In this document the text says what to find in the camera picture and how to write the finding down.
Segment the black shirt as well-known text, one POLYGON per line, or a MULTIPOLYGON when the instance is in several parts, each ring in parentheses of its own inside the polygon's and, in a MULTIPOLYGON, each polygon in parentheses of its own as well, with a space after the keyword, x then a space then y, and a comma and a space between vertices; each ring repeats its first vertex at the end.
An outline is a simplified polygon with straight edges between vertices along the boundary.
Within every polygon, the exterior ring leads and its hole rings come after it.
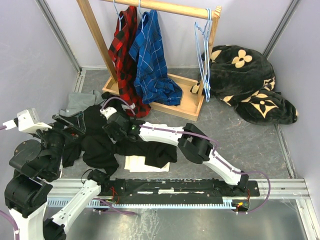
POLYGON ((116 172, 119 164, 115 155, 144 157, 144 164, 155 168, 163 168, 168 163, 177 162, 176 146, 155 142, 137 141, 128 139, 112 142, 104 132, 103 126, 106 119, 99 114, 84 114, 85 134, 78 140, 66 143, 63 155, 62 166, 72 167, 79 158, 92 168, 104 169, 107 174, 116 172))

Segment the wooden clothes rack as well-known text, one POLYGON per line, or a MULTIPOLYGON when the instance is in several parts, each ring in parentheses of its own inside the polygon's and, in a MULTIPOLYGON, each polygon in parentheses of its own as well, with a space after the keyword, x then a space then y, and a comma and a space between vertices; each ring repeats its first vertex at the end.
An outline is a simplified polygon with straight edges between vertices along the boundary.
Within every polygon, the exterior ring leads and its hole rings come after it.
POLYGON ((222 8, 193 8, 160 1, 126 0, 127 9, 117 13, 110 46, 106 46, 90 3, 78 2, 100 54, 110 73, 109 83, 127 104, 130 116, 143 118, 151 110, 196 121, 204 101, 204 82, 168 73, 159 12, 205 19, 204 49, 213 48, 222 8))

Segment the light blue hangers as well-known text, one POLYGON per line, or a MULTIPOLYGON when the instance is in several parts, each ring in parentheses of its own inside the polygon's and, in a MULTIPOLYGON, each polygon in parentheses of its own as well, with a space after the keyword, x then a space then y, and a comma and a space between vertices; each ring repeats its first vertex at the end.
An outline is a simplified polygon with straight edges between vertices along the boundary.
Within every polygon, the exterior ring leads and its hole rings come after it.
POLYGON ((198 25, 196 21, 194 23, 194 36, 195 36, 195 49, 197 54, 198 67, 200 71, 200 84, 202 84, 202 90, 198 89, 199 94, 204 94, 204 99, 208 103, 211 98, 210 94, 210 51, 209 51, 209 38, 212 27, 212 11, 207 8, 207 20, 203 28, 198 25), (203 53, 201 52, 200 40, 198 33, 203 36, 203 53))

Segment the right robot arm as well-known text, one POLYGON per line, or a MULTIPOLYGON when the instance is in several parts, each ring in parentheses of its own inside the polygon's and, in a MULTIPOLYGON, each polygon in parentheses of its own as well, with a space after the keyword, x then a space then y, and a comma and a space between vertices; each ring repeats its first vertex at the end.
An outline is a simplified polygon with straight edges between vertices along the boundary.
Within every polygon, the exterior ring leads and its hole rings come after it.
POLYGON ((163 168, 178 160, 181 151, 186 160, 205 165, 222 178, 222 191, 240 196, 252 193, 248 173, 233 166, 219 152, 217 144, 192 123, 170 127, 166 124, 129 117, 109 107, 101 111, 106 119, 103 130, 115 142, 116 154, 144 158, 147 166, 163 168))

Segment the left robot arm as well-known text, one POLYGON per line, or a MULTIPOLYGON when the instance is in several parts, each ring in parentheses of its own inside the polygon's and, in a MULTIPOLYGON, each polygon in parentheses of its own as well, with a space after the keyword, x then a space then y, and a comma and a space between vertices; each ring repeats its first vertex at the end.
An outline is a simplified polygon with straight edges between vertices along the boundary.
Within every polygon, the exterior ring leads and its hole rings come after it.
POLYGON ((93 170, 81 189, 58 213, 44 220, 48 194, 52 182, 60 176, 60 165, 66 142, 84 136, 84 113, 71 117, 55 114, 53 123, 39 121, 32 109, 26 109, 4 125, 17 127, 20 132, 33 136, 14 150, 9 165, 14 175, 4 191, 16 240, 65 240, 72 224, 85 207, 98 195, 111 189, 110 177, 93 170))

